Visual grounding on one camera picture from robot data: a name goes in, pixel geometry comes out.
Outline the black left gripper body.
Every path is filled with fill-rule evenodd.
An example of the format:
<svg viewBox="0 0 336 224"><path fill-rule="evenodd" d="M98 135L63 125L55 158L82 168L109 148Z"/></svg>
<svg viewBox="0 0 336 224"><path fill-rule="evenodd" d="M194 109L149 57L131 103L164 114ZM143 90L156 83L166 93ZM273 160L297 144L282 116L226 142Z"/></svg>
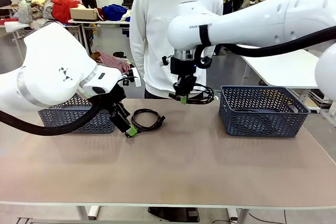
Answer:
<svg viewBox="0 0 336 224"><path fill-rule="evenodd" d="M124 88L115 85L109 93L96 95L91 98L92 105L100 105L101 109L107 110L110 115L117 114L114 104L126 98Z"/></svg>

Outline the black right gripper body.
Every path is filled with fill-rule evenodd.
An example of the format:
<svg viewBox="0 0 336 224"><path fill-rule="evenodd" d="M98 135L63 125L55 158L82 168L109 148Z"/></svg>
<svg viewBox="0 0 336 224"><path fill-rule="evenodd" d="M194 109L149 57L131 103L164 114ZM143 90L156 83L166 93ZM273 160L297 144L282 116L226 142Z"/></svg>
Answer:
<svg viewBox="0 0 336 224"><path fill-rule="evenodd" d="M196 72L196 63L194 60L180 60L172 57L170 60L171 74L178 75L179 78L183 76L193 75Z"/></svg>

